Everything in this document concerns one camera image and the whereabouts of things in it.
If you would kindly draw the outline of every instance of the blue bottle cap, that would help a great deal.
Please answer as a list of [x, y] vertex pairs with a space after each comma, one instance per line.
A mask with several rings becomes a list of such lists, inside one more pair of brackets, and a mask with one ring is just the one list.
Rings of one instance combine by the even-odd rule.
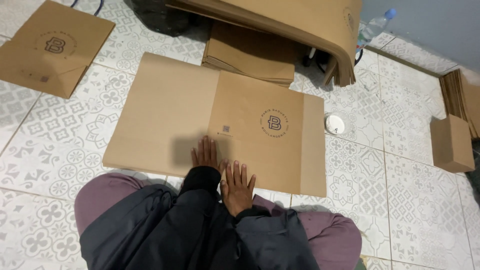
[[396, 15], [396, 10], [395, 9], [389, 9], [387, 12], [385, 12], [385, 18], [391, 20], [393, 17]]

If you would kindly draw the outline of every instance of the white jar lid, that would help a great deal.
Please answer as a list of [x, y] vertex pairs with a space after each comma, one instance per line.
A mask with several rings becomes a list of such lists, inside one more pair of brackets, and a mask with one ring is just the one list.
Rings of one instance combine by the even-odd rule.
[[345, 123], [337, 115], [329, 115], [325, 120], [325, 127], [333, 135], [340, 135], [345, 132]]

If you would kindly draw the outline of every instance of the plastic water bottle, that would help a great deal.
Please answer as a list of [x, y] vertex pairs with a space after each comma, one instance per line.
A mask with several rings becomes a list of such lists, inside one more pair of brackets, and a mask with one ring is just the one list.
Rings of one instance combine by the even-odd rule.
[[388, 25], [388, 22], [396, 15], [395, 9], [389, 9], [383, 16], [371, 20], [365, 28], [359, 33], [357, 41], [357, 51], [367, 46], [374, 37], [380, 35]]

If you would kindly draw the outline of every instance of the black jacket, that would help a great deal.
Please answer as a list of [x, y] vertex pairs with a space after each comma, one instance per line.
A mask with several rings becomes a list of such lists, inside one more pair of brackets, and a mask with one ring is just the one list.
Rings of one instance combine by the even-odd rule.
[[318, 269], [294, 210], [234, 218], [218, 202], [220, 178], [196, 167], [178, 196], [154, 184], [112, 206], [80, 237], [89, 270]]

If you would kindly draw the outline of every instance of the hand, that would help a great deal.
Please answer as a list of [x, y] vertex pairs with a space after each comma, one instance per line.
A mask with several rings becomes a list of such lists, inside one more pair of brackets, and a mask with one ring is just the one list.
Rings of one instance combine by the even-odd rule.
[[222, 180], [220, 182], [220, 190], [222, 192], [222, 200], [227, 207], [230, 215], [236, 217], [240, 212], [245, 209], [250, 209], [253, 206], [253, 188], [255, 187], [255, 179], [257, 176], [254, 174], [247, 182], [247, 165], [243, 164], [241, 172], [239, 168], [239, 162], [236, 160], [233, 163], [233, 176], [232, 167], [230, 163], [227, 165], [227, 181]]
[[194, 168], [198, 166], [210, 166], [217, 169], [220, 174], [223, 174], [228, 163], [228, 160], [222, 160], [222, 162], [218, 164], [216, 160], [215, 140], [209, 139], [206, 135], [198, 140], [198, 155], [195, 148], [192, 148], [191, 153]]

